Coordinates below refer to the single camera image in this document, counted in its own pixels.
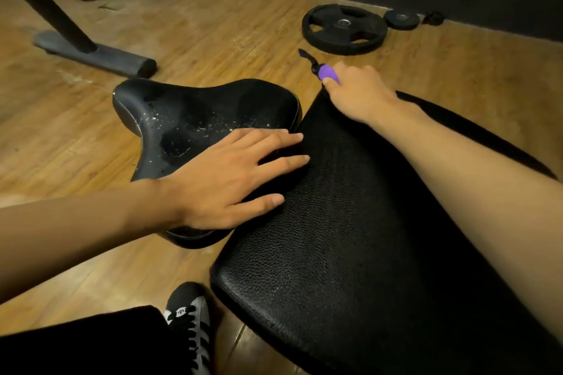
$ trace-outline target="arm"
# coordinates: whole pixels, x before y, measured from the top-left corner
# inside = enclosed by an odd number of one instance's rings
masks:
[[[563,184],[434,122],[371,67],[334,69],[334,105],[395,145],[520,300],[563,340]]]
[[[0,302],[150,233],[181,225],[230,229],[265,214],[283,203],[281,194],[240,202],[306,165],[308,156],[258,162],[302,138],[286,130],[238,129],[163,179],[0,209]]]

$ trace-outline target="worn black seat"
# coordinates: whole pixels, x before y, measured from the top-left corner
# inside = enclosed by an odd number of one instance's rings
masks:
[[[116,87],[113,106],[143,143],[132,181],[174,172],[235,128],[294,130],[301,120],[294,94],[255,79],[209,88],[130,79]],[[165,237],[180,246],[201,248],[228,232],[179,228]]]
[[[455,113],[430,116],[546,175]],[[322,91],[299,127],[309,165],[267,184],[274,212],[238,227],[211,269],[217,297],[316,374],[555,374],[560,345],[473,248],[405,158]]]

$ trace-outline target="gray metal base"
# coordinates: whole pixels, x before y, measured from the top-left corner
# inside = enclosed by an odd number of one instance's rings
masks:
[[[80,52],[53,30],[41,31],[33,39],[33,44],[45,49],[48,54],[60,55],[122,76],[148,79],[157,71],[157,62],[154,59],[131,54],[115,47],[96,44],[97,50]]]

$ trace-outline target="shoe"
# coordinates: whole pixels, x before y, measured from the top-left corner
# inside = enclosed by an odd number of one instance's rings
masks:
[[[186,282],[174,290],[166,304],[165,319],[179,338],[187,338],[192,375],[211,375],[211,325],[205,289]]]

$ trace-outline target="wooden floor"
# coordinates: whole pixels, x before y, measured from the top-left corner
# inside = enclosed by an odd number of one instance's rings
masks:
[[[297,49],[339,59],[300,32],[307,10],[334,0],[56,1],[94,40],[157,59],[157,81],[254,77],[291,89],[306,110],[319,83]],[[22,0],[0,4],[0,204],[127,184],[140,140],[111,106],[123,79],[34,48],[46,23]],[[347,60],[375,66],[390,86],[464,115],[563,178],[562,44],[446,22],[390,30],[379,50]],[[0,335],[138,305],[163,309],[181,282],[208,284],[224,243],[190,251],[149,236],[121,246],[0,306]],[[300,372],[228,311],[217,335],[216,374]]]

